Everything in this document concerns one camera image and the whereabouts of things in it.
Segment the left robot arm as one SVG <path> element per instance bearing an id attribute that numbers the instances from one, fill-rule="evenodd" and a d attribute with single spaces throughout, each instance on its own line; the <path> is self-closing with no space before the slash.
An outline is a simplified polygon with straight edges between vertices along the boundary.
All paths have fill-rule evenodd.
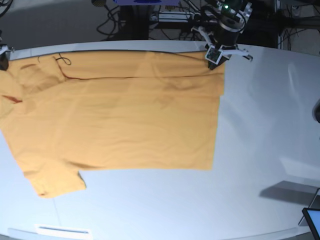
<path id="1" fill-rule="evenodd" d="M 252 4 L 246 0 L 209 0 L 200 8 L 200 26 L 194 28 L 205 40 L 205 59 L 214 70 L 233 55 L 252 61 L 248 50 L 240 49 L 237 40 L 252 14 Z"/>

